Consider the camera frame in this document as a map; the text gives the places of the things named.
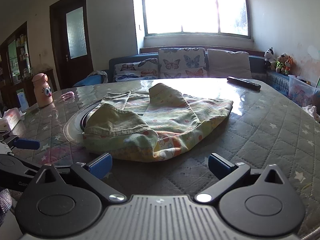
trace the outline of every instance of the remote control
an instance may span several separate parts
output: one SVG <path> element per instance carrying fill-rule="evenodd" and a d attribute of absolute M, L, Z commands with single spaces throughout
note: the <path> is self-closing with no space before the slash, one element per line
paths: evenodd
<path fill-rule="evenodd" d="M 260 88 L 261 88 L 260 85 L 253 83 L 253 82 L 250 82 L 250 81 L 247 81 L 247 80 L 244 80 L 244 79 L 241 79 L 241 78 L 227 77 L 227 80 L 230 83 L 233 83 L 233 84 L 245 87 L 245 88 L 250 88 L 253 90 L 260 90 Z"/>

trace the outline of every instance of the pink bottle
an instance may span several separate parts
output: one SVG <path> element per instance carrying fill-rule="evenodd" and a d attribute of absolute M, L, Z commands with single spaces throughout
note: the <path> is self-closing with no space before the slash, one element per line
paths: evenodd
<path fill-rule="evenodd" d="M 48 76 L 43 73 L 35 75 L 32 79 L 34 92 L 39 107 L 45 107 L 52 103 L 52 93 L 49 84 L 47 83 Z"/>

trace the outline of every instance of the frosted glass door panel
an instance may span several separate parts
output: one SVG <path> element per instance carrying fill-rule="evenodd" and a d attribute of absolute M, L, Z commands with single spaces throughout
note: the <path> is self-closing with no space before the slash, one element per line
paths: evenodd
<path fill-rule="evenodd" d="M 66 14 L 70 58 L 87 55 L 84 36 L 83 8 L 80 7 Z"/>

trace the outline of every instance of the door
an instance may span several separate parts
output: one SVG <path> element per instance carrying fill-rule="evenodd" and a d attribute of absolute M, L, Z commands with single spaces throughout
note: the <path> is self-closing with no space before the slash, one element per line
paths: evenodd
<path fill-rule="evenodd" d="M 86 0 L 60 0 L 51 5 L 50 28 L 60 88 L 71 88 L 93 71 Z"/>

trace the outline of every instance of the plastic bin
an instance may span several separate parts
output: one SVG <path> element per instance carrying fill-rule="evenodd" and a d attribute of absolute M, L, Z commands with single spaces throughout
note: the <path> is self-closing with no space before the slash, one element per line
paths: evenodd
<path fill-rule="evenodd" d="M 289 75 L 289 79 L 289 98 L 299 106 L 313 105 L 317 111 L 320 110 L 320 88 L 315 88 L 314 83 L 310 86 L 299 80 L 305 79 L 303 77 Z"/>

